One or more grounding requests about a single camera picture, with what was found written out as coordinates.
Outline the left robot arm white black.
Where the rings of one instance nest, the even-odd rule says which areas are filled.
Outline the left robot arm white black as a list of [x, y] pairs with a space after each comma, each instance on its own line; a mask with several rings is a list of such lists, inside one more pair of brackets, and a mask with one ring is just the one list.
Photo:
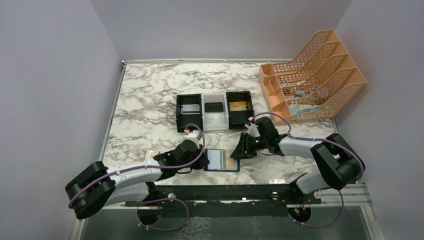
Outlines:
[[108, 167], [95, 161], [65, 186], [68, 208], [77, 219], [86, 219], [110, 204], [131, 202], [134, 197], [144, 200], [153, 182], [174, 177], [184, 168], [202, 170], [209, 163], [204, 146], [192, 140], [126, 167]]

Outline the gold VIP card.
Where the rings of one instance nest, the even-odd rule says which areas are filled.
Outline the gold VIP card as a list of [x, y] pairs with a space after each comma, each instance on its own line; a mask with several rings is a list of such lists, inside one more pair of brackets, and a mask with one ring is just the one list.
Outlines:
[[246, 111], [249, 110], [249, 106], [246, 101], [233, 101], [229, 102], [229, 110], [231, 112]]

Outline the black leather card holder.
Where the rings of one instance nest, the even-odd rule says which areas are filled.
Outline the black leather card holder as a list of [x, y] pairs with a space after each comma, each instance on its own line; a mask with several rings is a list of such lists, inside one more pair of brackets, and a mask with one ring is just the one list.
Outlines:
[[204, 168], [206, 172], [239, 172], [240, 160], [231, 157], [233, 151], [230, 149], [205, 150], [205, 156], [209, 160]]

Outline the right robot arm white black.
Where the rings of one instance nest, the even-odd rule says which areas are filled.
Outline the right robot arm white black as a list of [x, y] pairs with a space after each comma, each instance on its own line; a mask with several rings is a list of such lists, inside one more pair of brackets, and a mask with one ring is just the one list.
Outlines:
[[247, 127], [249, 131], [241, 133], [231, 158], [251, 159], [260, 150], [268, 150], [276, 156], [298, 156], [315, 161], [316, 171], [305, 173], [289, 184], [287, 195], [293, 200], [299, 201], [318, 190], [341, 190], [360, 179], [365, 171], [363, 161], [338, 133], [326, 138], [280, 134], [267, 116], [251, 117]]

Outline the black white three-compartment tray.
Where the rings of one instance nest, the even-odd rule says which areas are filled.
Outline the black white three-compartment tray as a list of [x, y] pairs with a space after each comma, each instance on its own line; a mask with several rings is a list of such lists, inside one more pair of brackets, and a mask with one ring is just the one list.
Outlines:
[[176, 129], [182, 133], [187, 124], [204, 132], [241, 130], [254, 115], [250, 91], [227, 91], [176, 96]]

